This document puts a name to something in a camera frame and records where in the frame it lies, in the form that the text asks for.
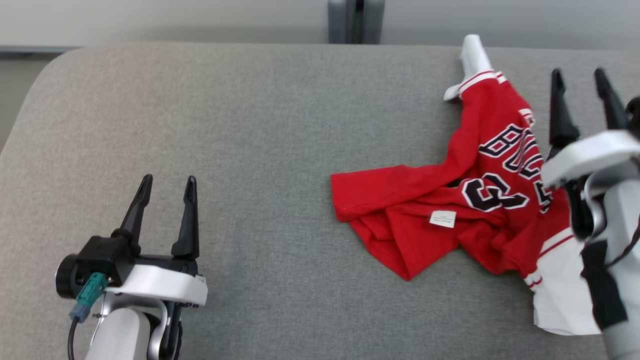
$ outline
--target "green cable connector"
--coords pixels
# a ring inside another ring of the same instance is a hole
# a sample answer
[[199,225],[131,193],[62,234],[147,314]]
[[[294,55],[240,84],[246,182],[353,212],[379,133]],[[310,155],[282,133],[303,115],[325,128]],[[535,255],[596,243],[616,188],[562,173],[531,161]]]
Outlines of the green cable connector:
[[93,303],[104,293],[107,284],[107,275],[99,272],[91,274],[89,281],[84,284],[82,291],[76,297],[74,308],[69,313],[71,320],[78,318],[78,322],[83,323],[89,317]]

